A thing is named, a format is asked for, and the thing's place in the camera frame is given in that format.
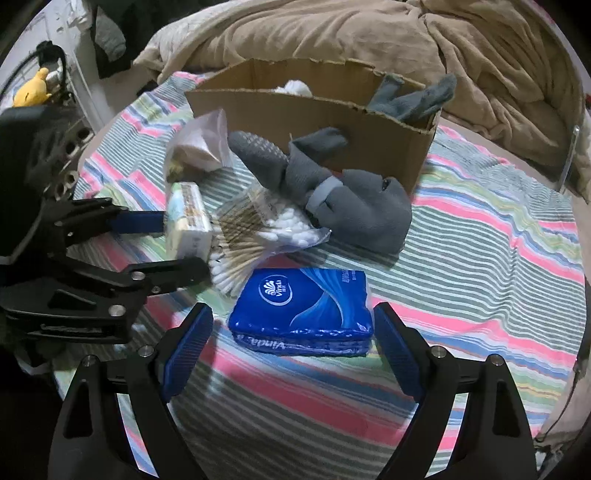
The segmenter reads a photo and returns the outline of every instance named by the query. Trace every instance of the blanket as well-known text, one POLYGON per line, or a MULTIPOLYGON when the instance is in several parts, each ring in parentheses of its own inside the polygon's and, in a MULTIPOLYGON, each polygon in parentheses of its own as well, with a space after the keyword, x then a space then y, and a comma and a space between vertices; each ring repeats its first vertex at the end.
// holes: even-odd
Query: blanket
MULTIPOLYGON (((164 27, 135 62, 161 82, 182 68, 288 57, 358 59, 427 85, 453 72, 446 115, 550 174, 562 169, 583 122, 569 55, 519 0, 234 0, 164 27)), ((575 163, 589 199, 583 146, 575 163)))
MULTIPOLYGON (((76 197, 162 209, 167 144, 192 118, 184 91, 202 78, 177 72, 129 105, 84 163, 76 197)), ((208 211, 252 179, 240 164, 210 173, 199 184, 208 211)), ((445 127, 437 130, 412 200, 399 257, 332 239, 267 266, 364 270, 373 303, 388 301, 431 345, 462 358, 501 354, 536 434, 564 390, 586 320, 569 200, 445 127)), ((164 238, 109 233, 70 247, 69 255, 121 270, 165 258, 164 238)), ((360 358, 252 352, 228 329, 232 301, 208 284, 150 297, 138 316, 141 328, 125 346, 70 344, 54 364, 62 395, 85 354, 107 360, 154 344, 196 300, 212 307, 214 332, 169 406, 211 480, 376 478, 415 409, 376 344, 360 358)), ((135 458, 154 473, 129 398, 119 403, 135 458)), ((446 466, 465 407, 466 396, 458 395, 430 473, 446 466)))

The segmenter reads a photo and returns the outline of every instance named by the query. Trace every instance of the beige blanket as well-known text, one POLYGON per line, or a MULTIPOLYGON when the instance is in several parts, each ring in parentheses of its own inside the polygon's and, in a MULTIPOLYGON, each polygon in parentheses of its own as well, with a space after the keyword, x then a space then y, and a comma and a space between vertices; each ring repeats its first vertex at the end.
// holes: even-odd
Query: beige blanket
MULTIPOLYGON (((453 72, 446 115, 552 173, 583 120, 570 57, 518 0, 234 0, 164 27, 136 63, 162 82, 251 57, 354 58, 426 84, 453 72)), ((586 141, 575 163, 589 198, 586 141)))

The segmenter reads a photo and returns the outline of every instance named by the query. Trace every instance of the blue tissue pack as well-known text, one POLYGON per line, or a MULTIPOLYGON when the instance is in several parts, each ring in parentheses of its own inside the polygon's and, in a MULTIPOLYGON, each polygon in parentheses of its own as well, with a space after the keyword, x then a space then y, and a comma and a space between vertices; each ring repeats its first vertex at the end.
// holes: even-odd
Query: blue tissue pack
POLYGON ((374 323, 365 273, 328 268, 255 270, 228 326, 234 340, 276 355, 364 355, 374 323))

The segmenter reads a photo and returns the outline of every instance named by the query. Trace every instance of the blue gripper pad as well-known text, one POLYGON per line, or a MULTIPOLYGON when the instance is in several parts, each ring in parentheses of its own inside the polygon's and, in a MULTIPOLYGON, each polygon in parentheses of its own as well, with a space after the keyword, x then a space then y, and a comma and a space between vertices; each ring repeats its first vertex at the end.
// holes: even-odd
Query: blue gripper pad
POLYGON ((212 329, 211 308, 197 303, 182 324, 168 330, 158 344, 156 374, 166 403, 183 391, 212 329))
POLYGON ((380 303, 374 308, 374 322, 376 340, 400 388, 419 402, 425 392, 423 379, 429 368, 427 342, 416 330, 406 327, 389 304, 380 303))
POLYGON ((110 221, 116 233, 164 232, 164 212, 133 212, 125 210, 110 221))

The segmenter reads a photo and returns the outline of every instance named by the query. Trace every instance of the clear plastic bag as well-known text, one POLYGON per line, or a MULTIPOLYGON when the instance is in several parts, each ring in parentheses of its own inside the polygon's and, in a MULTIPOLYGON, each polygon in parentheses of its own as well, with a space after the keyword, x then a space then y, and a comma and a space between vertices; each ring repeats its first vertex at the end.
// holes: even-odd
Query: clear plastic bag
POLYGON ((326 228, 314 228, 297 205, 257 181, 213 212, 212 226, 212 283, 233 297, 267 258, 313 247, 330 235, 326 228))
POLYGON ((234 167, 236 155, 228 147, 224 110, 215 110, 189 120, 168 143, 164 159, 166 195, 178 181, 199 183, 208 172, 234 167))

